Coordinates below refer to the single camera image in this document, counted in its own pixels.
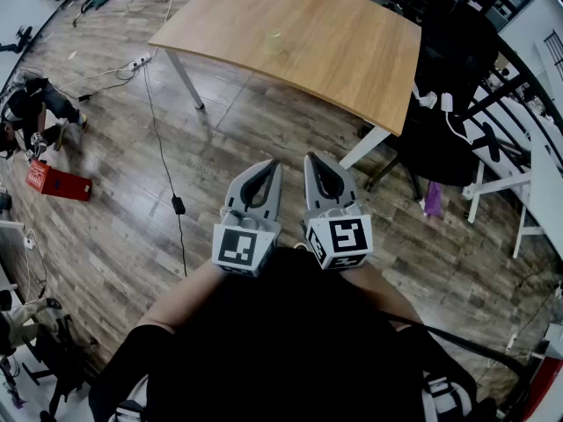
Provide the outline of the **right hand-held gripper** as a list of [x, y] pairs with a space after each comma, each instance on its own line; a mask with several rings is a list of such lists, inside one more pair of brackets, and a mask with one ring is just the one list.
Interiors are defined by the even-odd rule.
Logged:
[[362, 265], [373, 253], [371, 218], [359, 208], [341, 208], [358, 201], [351, 173], [328, 155], [312, 151], [304, 157], [303, 173], [309, 251], [322, 270]]

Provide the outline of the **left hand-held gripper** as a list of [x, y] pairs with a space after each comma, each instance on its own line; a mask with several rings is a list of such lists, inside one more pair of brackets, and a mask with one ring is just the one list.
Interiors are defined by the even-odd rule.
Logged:
[[228, 273], [257, 277], [274, 251], [282, 193], [282, 164], [257, 163], [234, 178], [221, 221], [214, 226], [212, 262]]

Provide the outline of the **translucent yellow-green cup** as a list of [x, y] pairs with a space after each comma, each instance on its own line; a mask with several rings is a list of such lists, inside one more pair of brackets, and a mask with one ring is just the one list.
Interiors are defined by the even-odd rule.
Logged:
[[282, 31], [273, 29], [265, 35], [265, 50], [268, 55], [279, 55], [283, 51]]

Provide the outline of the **person's right forearm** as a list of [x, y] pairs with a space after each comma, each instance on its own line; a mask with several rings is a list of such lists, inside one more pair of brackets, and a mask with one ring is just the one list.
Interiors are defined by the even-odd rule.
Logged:
[[411, 326], [409, 322], [422, 323], [408, 299], [369, 262], [346, 269], [340, 272], [340, 275], [352, 285], [360, 288], [378, 311], [400, 317], [400, 320], [389, 319], [396, 331], [402, 331]]

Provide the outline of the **person's left forearm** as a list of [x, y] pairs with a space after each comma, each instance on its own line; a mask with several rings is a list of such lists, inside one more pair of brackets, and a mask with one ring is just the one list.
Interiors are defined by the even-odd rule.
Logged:
[[227, 273], [211, 260], [206, 261], [160, 295], [140, 318], [137, 327], [155, 325], [174, 333], [208, 299], [226, 275]]

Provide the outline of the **white table leg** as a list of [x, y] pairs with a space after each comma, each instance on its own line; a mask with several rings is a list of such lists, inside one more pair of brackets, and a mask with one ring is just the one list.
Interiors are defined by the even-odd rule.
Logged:
[[180, 80], [182, 81], [182, 83], [185, 85], [188, 93], [190, 94], [193, 103], [194, 103], [194, 107], [196, 109], [203, 109], [204, 108], [204, 103], [201, 100], [201, 97], [198, 93], [198, 91], [195, 89], [194, 84], [192, 83], [189, 75], [186, 72], [186, 69], [184, 68], [184, 66], [182, 65], [179, 56], [177, 55], [177, 53], [171, 49], [166, 49], [165, 50], [172, 66], [175, 68]]
[[365, 123], [358, 129], [357, 134], [360, 141], [340, 160], [340, 166], [346, 170], [367, 156], [391, 133], [381, 127]]

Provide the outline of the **purple cloth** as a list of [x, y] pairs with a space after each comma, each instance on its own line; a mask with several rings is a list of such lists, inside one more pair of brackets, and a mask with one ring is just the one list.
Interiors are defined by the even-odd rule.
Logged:
[[430, 181], [428, 192], [424, 204], [424, 214], [426, 216], [442, 216], [442, 187], [439, 183]]

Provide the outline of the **person's black clothing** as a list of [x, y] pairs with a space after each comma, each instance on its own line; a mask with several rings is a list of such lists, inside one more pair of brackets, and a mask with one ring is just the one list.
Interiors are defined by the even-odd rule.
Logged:
[[91, 386], [94, 422], [494, 422], [421, 324], [378, 311], [303, 249], [227, 273], [174, 333], [133, 328]]

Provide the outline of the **black office chair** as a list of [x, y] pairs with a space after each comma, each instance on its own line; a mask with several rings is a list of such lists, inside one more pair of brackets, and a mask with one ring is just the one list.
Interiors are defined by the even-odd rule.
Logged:
[[494, 162], [501, 159], [500, 144], [488, 123], [480, 126], [482, 135], [471, 141], [458, 119], [468, 110], [497, 59], [494, 26], [467, 4], [457, 4], [451, 10], [429, 9], [421, 26], [415, 83], [423, 95], [451, 95], [452, 109], [445, 112], [439, 104], [428, 108], [411, 99], [401, 135], [389, 135], [384, 140], [396, 156], [364, 186], [371, 191], [396, 164], [402, 164], [416, 200], [422, 198], [421, 178], [446, 186], [470, 185], [479, 162], [476, 149], [486, 148]]

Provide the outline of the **red box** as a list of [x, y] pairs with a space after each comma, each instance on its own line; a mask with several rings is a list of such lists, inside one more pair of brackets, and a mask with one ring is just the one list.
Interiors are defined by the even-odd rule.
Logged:
[[40, 194], [79, 201], [88, 201], [92, 190], [89, 178], [59, 171], [38, 160], [32, 160], [26, 183]]

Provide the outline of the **white desk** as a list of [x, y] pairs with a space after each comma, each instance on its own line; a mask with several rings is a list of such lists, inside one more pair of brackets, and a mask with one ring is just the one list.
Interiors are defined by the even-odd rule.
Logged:
[[512, 98], [502, 97], [463, 121], [475, 141], [479, 128], [492, 125], [500, 144], [495, 162], [487, 147], [478, 148], [477, 176], [462, 195], [471, 202], [468, 221], [474, 222], [479, 198], [509, 190], [523, 210], [513, 256], [524, 236], [544, 235], [563, 259], [563, 134], [551, 119]]

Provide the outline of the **black swivel chair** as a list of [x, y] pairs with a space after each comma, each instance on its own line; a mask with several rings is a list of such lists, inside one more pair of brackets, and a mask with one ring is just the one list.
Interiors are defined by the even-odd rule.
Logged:
[[45, 365], [41, 371], [31, 371], [25, 363], [23, 369], [32, 381], [39, 386], [40, 379], [54, 376], [55, 390], [48, 409], [40, 412], [40, 422], [56, 422], [56, 412], [61, 398], [68, 402], [72, 391], [82, 389], [84, 383], [90, 383], [95, 370], [88, 364], [87, 351], [99, 342], [90, 337], [87, 344], [79, 345], [73, 338], [70, 325], [73, 323], [69, 314], [56, 318], [57, 331], [51, 332], [46, 325], [39, 324], [34, 341], [27, 336], [22, 339], [33, 357]]

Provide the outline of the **red cabinet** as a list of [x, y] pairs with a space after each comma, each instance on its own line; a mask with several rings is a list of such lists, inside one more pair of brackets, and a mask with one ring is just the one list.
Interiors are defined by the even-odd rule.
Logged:
[[531, 385], [523, 422], [563, 421], [563, 360], [545, 357]]

